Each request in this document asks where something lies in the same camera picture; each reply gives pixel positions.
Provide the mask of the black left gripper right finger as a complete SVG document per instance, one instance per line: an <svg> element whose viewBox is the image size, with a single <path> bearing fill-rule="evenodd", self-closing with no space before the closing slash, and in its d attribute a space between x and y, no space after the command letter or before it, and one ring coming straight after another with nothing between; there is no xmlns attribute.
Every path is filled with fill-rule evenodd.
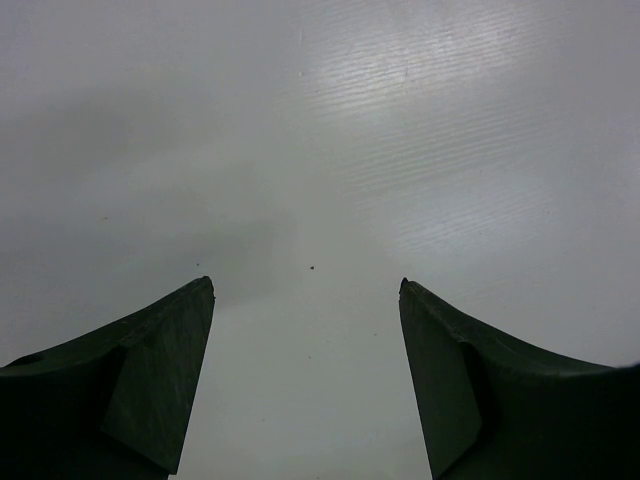
<svg viewBox="0 0 640 480"><path fill-rule="evenodd" d="M635 479L639 369L536 347L403 280L399 313L435 479Z"/></svg>

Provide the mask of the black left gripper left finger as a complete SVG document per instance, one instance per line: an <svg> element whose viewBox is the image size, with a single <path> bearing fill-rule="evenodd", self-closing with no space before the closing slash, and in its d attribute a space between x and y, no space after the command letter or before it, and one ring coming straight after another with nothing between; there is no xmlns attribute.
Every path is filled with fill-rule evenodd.
<svg viewBox="0 0 640 480"><path fill-rule="evenodd" d="M177 473L212 325L212 280L1 369L4 479Z"/></svg>

